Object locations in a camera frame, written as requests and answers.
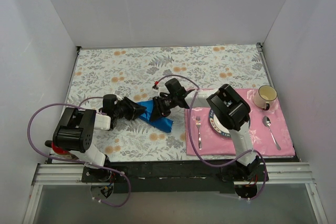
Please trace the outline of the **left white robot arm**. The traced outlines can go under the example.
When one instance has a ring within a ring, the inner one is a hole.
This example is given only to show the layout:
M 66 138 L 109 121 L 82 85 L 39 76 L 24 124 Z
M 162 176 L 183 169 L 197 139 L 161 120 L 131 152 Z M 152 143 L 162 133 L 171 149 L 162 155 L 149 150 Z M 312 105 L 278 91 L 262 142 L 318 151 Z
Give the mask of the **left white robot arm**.
M 115 94 L 103 96 L 102 108 L 65 108 L 53 134 L 52 148 L 69 152 L 78 160 L 89 164 L 89 174 L 100 182 L 108 181 L 113 172 L 109 158 L 93 144 L 94 130 L 111 131 L 118 119 L 135 120 L 146 111 L 129 98 L 118 99 Z

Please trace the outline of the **silver fork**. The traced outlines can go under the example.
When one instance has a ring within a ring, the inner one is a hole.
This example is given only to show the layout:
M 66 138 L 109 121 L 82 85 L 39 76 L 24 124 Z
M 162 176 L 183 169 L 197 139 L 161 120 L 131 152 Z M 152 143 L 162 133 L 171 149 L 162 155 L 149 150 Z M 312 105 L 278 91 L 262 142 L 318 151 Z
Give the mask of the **silver fork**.
M 200 116 L 196 116 L 195 118 L 195 125 L 197 127 L 198 130 L 198 148 L 201 150 L 202 149 L 202 138 L 201 138 L 201 117 Z

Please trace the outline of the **silver spoon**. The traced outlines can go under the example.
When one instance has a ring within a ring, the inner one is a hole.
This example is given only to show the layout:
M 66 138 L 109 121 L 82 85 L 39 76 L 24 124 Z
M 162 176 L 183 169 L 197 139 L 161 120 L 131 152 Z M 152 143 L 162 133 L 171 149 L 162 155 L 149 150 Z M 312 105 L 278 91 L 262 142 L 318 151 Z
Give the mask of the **silver spoon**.
M 263 122 L 264 126 L 267 127 L 268 130 L 269 130 L 269 132 L 270 132 L 270 135 L 271 135 L 272 140 L 273 140 L 273 142 L 274 142 L 274 144 L 276 146 L 276 149 L 280 151 L 281 147 L 278 144 L 277 140 L 275 139 L 274 134 L 273 134 L 273 132 L 271 130 L 271 127 L 270 127 L 271 126 L 271 121 L 270 121 L 269 117 L 264 116 L 262 120 L 263 120 L 262 122 Z

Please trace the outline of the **white plate green rim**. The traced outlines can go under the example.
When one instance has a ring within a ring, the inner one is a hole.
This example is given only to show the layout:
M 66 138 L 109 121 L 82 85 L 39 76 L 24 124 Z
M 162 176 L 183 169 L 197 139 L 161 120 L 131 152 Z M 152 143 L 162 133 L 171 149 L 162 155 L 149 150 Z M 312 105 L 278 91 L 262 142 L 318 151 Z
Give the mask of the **white plate green rim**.
M 210 109 L 209 114 L 208 114 L 209 122 L 212 127 L 212 129 L 218 133 L 219 135 L 225 137 L 225 138 L 231 138 L 231 135 L 229 133 L 229 130 L 225 128 L 215 115 L 214 111 Z

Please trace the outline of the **cream mug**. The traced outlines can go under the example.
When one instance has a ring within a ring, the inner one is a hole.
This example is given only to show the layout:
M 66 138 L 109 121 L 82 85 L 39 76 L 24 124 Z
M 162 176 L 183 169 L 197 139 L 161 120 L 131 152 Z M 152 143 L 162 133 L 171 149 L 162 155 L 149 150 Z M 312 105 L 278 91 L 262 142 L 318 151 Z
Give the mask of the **cream mug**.
M 261 86 L 254 95 L 253 102 L 258 108 L 268 111 L 277 99 L 277 91 L 271 86 Z

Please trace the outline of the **blue cloth napkin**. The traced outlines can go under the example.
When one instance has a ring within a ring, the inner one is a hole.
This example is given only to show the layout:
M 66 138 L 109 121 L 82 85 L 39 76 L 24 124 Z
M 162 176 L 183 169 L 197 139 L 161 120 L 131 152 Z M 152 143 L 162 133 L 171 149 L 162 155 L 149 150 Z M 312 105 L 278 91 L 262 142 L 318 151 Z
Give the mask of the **blue cloth napkin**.
M 141 101 L 137 103 L 138 105 L 146 107 L 145 112 L 141 114 L 138 118 L 142 121 L 148 123 L 149 125 L 157 128 L 158 130 L 171 133 L 173 121 L 168 118 L 159 118 L 155 121 L 150 121 L 150 117 L 152 115 L 154 103 L 152 100 Z

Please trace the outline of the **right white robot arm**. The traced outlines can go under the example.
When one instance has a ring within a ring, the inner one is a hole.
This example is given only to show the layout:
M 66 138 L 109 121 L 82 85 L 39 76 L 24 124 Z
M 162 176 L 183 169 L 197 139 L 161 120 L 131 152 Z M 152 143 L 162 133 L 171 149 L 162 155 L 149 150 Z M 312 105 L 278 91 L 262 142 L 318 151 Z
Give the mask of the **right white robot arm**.
M 254 150 L 249 135 L 250 106 L 247 102 L 228 84 L 218 89 L 201 90 L 196 87 L 186 90 L 176 78 L 173 78 L 167 81 L 165 86 L 168 92 L 161 92 L 153 98 L 150 122 L 169 116 L 171 109 L 177 106 L 188 109 L 188 134 L 192 147 L 195 147 L 192 140 L 192 109 L 210 108 L 221 125 L 228 129 L 236 158 L 225 164 L 215 165 L 202 159 L 200 154 L 196 156 L 202 163 L 213 168 L 235 166 L 242 180 L 248 181 L 254 178 L 262 157 Z

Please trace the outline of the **floral tablecloth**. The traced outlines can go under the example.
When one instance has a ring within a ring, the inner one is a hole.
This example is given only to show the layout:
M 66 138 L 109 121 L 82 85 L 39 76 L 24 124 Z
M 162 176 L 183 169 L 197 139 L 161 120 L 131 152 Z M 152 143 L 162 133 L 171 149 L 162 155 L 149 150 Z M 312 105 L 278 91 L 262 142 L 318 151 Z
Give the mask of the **floral tablecloth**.
M 160 80 L 164 90 L 170 74 L 178 75 L 187 89 L 213 89 L 225 83 L 252 89 L 268 84 L 255 45 L 82 49 L 67 102 L 99 109 L 106 94 L 147 101 L 156 95 L 154 82 Z M 139 119 L 121 119 L 112 131 L 95 131 L 93 141 L 113 162 L 189 160 L 183 109 L 174 108 L 170 118 L 171 133 Z

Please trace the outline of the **aluminium frame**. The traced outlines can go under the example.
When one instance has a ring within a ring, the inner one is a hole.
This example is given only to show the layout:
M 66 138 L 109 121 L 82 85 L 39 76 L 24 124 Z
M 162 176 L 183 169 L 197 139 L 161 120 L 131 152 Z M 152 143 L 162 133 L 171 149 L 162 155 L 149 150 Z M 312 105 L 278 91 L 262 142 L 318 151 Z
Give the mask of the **aluminium frame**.
M 269 159 L 255 200 L 219 192 L 115 194 L 81 181 L 83 165 L 40 164 L 26 223 L 327 223 L 313 174 L 298 159 Z M 242 183 L 235 184 L 235 191 Z

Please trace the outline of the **red and black mug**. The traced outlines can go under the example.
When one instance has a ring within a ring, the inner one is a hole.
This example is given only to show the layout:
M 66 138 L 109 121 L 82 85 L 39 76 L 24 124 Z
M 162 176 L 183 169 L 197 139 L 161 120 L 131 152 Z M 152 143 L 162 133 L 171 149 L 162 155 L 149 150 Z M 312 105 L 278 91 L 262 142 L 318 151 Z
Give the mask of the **red and black mug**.
M 45 146 L 51 148 L 54 153 L 58 156 L 60 156 L 62 159 L 70 159 L 70 160 L 77 160 L 78 158 L 70 153 L 69 151 L 65 151 L 60 147 L 57 147 L 54 145 L 53 141 L 47 140 L 45 141 Z

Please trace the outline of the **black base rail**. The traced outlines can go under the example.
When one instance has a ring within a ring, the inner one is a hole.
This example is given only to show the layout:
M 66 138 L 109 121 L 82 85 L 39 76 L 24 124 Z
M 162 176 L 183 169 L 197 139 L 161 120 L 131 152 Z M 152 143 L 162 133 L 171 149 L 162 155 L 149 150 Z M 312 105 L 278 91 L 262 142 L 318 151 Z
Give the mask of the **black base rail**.
M 263 164 L 247 175 L 238 163 L 210 167 L 196 161 L 109 162 L 114 171 L 84 167 L 81 181 L 111 184 L 115 194 L 150 192 L 219 192 L 233 194 L 235 184 L 268 181 Z

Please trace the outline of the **pink floral placemat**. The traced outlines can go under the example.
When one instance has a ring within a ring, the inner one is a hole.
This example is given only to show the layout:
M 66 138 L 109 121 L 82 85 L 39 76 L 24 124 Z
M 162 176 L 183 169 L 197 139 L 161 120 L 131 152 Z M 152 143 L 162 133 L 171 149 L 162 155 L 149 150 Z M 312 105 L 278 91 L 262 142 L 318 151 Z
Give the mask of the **pink floral placemat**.
M 278 100 L 275 100 L 268 111 L 264 111 L 253 102 L 256 89 L 236 89 L 237 93 L 249 104 L 250 126 L 249 134 L 254 149 L 258 150 L 264 157 L 293 157 L 295 149 L 283 116 Z M 191 118 L 194 121 L 196 116 L 201 117 L 201 138 L 202 149 L 197 150 L 202 156 L 205 155 L 235 155 L 236 151 L 230 138 L 225 138 L 216 133 L 209 122 L 208 114 L 210 108 L 193 107 Z M 270 132 L 263 124 L 263 117 L 269 117 L 271 130 L 275 139 L 281 147 L 277 150 Z

